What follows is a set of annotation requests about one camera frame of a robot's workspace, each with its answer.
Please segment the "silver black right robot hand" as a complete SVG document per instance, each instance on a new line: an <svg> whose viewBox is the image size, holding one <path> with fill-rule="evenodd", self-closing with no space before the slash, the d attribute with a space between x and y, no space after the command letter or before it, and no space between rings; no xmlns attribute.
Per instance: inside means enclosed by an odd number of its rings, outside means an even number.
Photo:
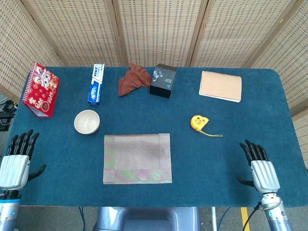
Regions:
<svg viewBox="0 0 308 231"><path fill-rule="evenodd" d="M240 147L244 151L253 179L237 177L237 180L242 185L254 187L261 194L276 193L280 189L280 183L265 149L249 140L245 140L245 143L240 143Z"/></svg>

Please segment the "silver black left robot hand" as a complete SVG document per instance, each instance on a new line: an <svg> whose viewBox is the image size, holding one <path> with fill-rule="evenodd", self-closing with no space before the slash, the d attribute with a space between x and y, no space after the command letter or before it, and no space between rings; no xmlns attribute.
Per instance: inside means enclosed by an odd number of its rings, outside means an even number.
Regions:
<svg viewBox="0 0 308 231"><path fill-rule="evenodd" d="M0 165L0 189L4 191L19 191L26 184L40 176L46 164L30 173L30 164L39 133L33 133L33 130L24 132L20 135L14 135L10 140L6 155L3 157Z"/></svg>

